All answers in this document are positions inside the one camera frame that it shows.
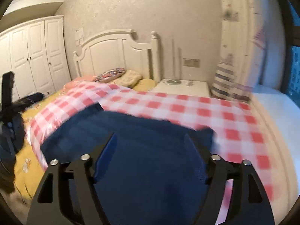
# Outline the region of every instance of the patterned pillow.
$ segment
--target patterned pillow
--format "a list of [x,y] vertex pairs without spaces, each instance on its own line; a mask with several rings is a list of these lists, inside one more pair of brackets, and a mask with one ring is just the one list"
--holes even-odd
[[107,83],[122,76],[124,73],[125,73],[125,68],[111,69],[105,73],[98,75],[95,81],[98,81],[100,83]]

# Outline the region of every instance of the beige pillow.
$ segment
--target beige pillow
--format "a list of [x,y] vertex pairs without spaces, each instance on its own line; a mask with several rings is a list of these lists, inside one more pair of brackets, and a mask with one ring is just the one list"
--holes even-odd
[[137,82],[142,78],[142,76],[133,70],[127,70],[122,77],[119,77],[112,82],[118,86],[125,86],[132,88],[137,84]]

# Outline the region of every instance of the wardrobe door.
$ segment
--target wardrobe door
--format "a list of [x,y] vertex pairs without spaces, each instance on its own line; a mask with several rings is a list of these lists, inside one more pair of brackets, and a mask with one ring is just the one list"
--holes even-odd
[[33,81],[38,92],[55,92],[51,78],[45,44],[45,22],[27,25],[27,45]]
[[55,89],[71,81],[64,45],[62,19],[45,20],[46,51]]
[[12,71],[15,73],[15,85],[20,98],[37,92],[29,64],[27,25],[10,32],[10,59]]
[[[11,56],[9,52],[9,32],[0,37],[0,101],[2,99],[2,75],[11,71]],[[12,90],[12,101],[20,99],[16,86]]]

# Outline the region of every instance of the pink pillow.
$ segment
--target pink pillow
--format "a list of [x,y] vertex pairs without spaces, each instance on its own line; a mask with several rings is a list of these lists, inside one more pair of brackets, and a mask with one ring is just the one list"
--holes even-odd
[[83,81],[94,82],[96,80],[96,78],[97,78],[97,76],[78,77],[78,78],[72,80],[71,82],[66,83],[63,87],[63,91],[67,92],[68,90],[78,86]]

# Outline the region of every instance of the bedpost finial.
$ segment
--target bedpost finial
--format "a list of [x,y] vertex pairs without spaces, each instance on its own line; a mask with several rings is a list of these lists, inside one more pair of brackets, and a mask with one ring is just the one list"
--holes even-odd
[[156,31],[152,31],[151,34],[152,34],[152,39],[158,39],[158,34]]

